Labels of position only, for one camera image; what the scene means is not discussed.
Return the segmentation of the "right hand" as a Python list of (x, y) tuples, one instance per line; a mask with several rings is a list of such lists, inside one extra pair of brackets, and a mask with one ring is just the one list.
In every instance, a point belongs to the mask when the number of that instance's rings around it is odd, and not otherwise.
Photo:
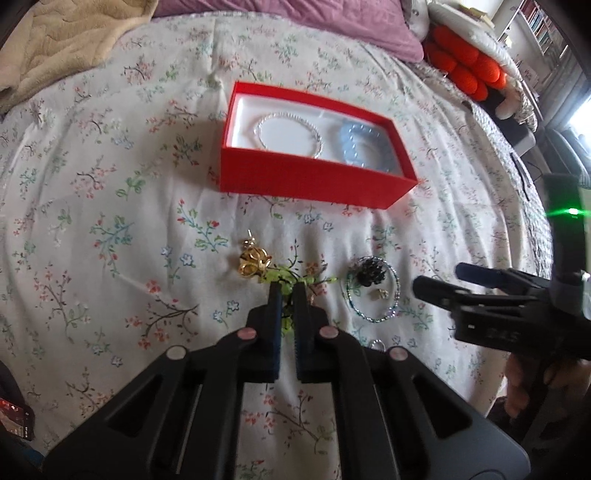
[(560, 392), (565, 409), (580, 403), (590, 386), (590, 361), (556, 363), (541, 376), (537, 361), (511, 354), (504, 375), (507, 379), (505, 411), (516, 419), (539, 388)]

